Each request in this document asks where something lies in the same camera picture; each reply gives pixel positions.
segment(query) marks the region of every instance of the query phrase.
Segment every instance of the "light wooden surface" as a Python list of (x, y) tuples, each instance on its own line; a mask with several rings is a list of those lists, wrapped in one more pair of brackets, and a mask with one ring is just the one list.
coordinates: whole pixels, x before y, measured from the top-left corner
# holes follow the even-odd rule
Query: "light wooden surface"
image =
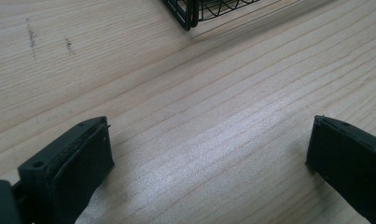
[(314, 115), (376, 135), (376, 0), (250, 10), (187, 33), (161, 0), (0, 0), (0, 178), (106, 115), (77, 223), (367, 223), (304, 162)]

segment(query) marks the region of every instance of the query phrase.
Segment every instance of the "wire rack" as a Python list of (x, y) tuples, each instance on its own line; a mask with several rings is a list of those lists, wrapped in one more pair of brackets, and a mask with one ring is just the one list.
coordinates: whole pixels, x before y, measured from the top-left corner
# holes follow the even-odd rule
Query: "wire rack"
[(185, 30), (259, 0), (163, 0)]

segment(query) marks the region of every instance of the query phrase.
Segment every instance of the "black plastic part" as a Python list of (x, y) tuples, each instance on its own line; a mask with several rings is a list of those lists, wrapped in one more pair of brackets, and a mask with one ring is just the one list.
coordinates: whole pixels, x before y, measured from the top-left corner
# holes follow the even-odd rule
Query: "black plastic part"
[(33, 217), (37, 216), (37, 212), (40, 210), (36, 206), (37, 204), (33, 198), (26, 194), (22, 187), (21, 181), (17, 182), (12, 187), (14, 200), (20, 212), (21, 223), (33, 223)]
[(163, 0), (164, 4), (186, 31), (189, 31), (192, 27), (193, 1), (198, 0)]
[(5, 180), (0, 180), (0, 224), (21, 224), (12, 187)]
[(194, 28), (199, 23), (199, 0), (192, 1), (192, 15), (191, 15), (191, 28)]
[(32, 223), (75, 223), (114, 167), (106, 117), (79, 123), (19, 167)]
[(306, 164), (360, 215), (376, 223), (376, 137), (346, 122), (316, 116)]

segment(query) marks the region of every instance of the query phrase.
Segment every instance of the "black wire mesh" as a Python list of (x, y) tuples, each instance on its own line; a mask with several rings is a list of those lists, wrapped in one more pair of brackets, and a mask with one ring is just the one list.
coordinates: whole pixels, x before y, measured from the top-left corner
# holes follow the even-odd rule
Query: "black wire mesh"
[(232, 10), (247, 6), (258, 1), (259, 0), (200, 0), (199, 21), (207, 21), (213, 19), (215, 17), (231, 12)]
[(163, 0), (179, 23), (189, 30), (207, 21), (259, 0)]

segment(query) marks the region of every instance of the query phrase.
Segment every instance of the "wood grain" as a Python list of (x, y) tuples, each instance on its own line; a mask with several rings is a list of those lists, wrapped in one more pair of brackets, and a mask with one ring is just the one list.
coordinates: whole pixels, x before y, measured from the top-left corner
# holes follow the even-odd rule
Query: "wood grain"
[(367, 223), (304, 162), (314, 115), (376, 135), (376, 0), (254, 7), (187, 33), (161, 0), (0, 0), (0, 178), (105, 115), (77, 223)]

